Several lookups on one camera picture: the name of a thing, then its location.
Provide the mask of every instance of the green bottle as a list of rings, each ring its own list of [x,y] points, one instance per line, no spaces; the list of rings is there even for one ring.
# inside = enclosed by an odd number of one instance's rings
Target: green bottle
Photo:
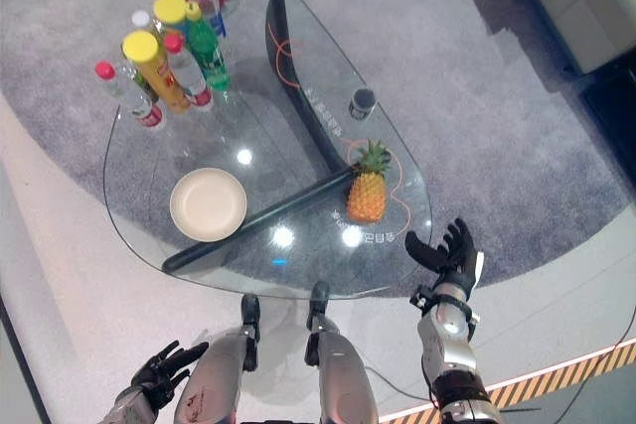
[[[227,90],[230,86],[230,76],[223,62],[217,34],[203,19],[201,8],[197,2],[188,2],[186,17],[188,19],[188,46],[201,67],[206,83],[213,89]]]

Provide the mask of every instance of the glass table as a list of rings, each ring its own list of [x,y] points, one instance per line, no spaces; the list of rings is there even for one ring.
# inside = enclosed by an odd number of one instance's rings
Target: glass table
[[[325,280],[334,298],[386,293],[417,266],[406,231],[431,231],[425,183],[396,129],[380,105],[352,115],[365,83],[302,0],[238,0],[225,22],[232,84],[209,111],[165,113],[158,131],[117,111],[103,165],[117,233],[144,262],[210,287],[308,298]],[[392,155],[388,206],[360,224],[346,197],[368,138]],[[245,221],[219,242],[189,239],[170,217],[173,187],[203,167],[230,172],[247,195]]]

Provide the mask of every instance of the white floor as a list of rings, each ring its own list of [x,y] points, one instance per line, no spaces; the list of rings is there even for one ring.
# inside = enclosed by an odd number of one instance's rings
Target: white floor
[[[0,292],[54,422],[96,422],[162,346],[175,338],[187,346],[238,323],[238,294],[175,280],[136,259],[103,205],[43,153],[1,97],[0,151]],[[482,324],[473,344],[487,384],[622,335],[634,306],[635,230],[630,206],[555,262],[474,294]],[[262,301],[260,366],[243,379],[239,419],[317,419],[318,375],[302,360],[305,306]],[[333,302],[329,313],[365,363],[424,394],[418,312],[407,300]],[[381,414],[420,404],[370,380]],[[172,422],[171,409],[158,422]]]

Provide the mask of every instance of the wire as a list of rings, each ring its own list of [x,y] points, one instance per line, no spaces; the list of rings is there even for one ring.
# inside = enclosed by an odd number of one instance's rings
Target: wire
[[[430,402],[430,399],[426,399],[425,397],[422,397],[422,396],[416,396],[415,394],[410,394],[410,393],[398,388],[392,382],[390,382],[388,379],[386,379],[384,376],[382,376],[379,371],[373,369],[372,367],[365,366],[365,369],[370,371],[370,372],[372,372],[373,374],[375,374],[377,377],[379,377],[382,381],[384,381],[386,384],[388,384],[390,387],[392,387],[398,393],[403,394],[406,397],[410,397],[411,399],[417,399],[418,401],[428,401],[428,402]]]
[[[567,411],[569,411],[569,409],[572,407],[572,405],[574,404],[574,401],[576,401],[576,399],[578,398],[578,396],[580,395],[581,391],[585,388],[585,385],[587,384],[587,382],[589,381],[589,379],[591,377],[593,377],[596,374],[596,370],[598,369],[599,365],[605,361],[605,359],[610,356],[614,350],[616,350],[618,348],[618,346],[623,342],[623,340],[625,340],[625,337],[627,337],[627,334],[629,333],[629,331],[632,329],[632,325],[634,325],[634,318],[636,318],[636,305],[634,305],[634,311],[632,312],[632,318],[629,321],[629,325],[627,326],[627,330],[625,330],[625,333],[623,333],[623,336],[620,337],[620,339],[618,340],[618,342],[616,342],[616,344],[612,347],[612,349],[605,353],[603,355],[603,357],[601,359],[599,359],[596,364],[594,365],[594,368],[592,369],[592,371],[589,373],[589,375],[587,376],[587,378],[580,384],[580,386],[578,387],[578,390],[576,391],[576,393],[574,394],[574,397],[571,399],[571,401],[569,402],[569,404],[567,405],[567,407],[563,410],[563,412],[560,414],[560,416],[556,419],[555,424],[558,424],[563,417],[565,417],[565,414],[567,414]]]

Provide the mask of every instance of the hazard stripe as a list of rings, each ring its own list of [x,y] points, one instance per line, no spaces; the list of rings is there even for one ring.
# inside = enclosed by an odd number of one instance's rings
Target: hazard stripe
[[[508,384],[490,390],[488,393],[490,401],[498,408],[513,406],[543,394],[580,384],[591,375],[599,376],[636,361],[636,340],[630,340],[615,349],[607,350],[598,352],[596,355],[589,354],[580,360],[568,361],[561,367],[552,366],[542,374],[534,373],[525,379],[507,381]],[[388,424],[437,424],[439,412],[432,404],[429,404],[418,412],[382,422]]]

